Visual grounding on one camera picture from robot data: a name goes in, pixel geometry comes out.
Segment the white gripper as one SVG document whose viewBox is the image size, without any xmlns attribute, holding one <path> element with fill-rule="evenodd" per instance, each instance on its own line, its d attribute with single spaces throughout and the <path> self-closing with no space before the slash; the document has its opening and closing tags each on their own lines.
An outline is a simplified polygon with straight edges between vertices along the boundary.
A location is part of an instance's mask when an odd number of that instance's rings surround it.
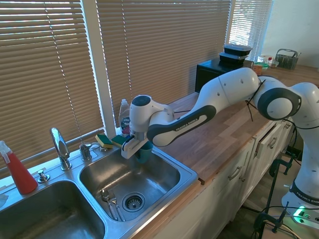
<svg viewBox="0 0 319 239">
<path fill-rule="evenodd" d="M 141 159 L 141 150 L 140 148 L 148 141 L 147 138 L 144 140 L 136 139 L 135 136 L 131 136 L 128 140 L 126 140 L 121 148 L 121 156 L 125 159 L 129 159 L 134 154 L 136 154 L 136 158 L 138 160 Z"/>
</svg>

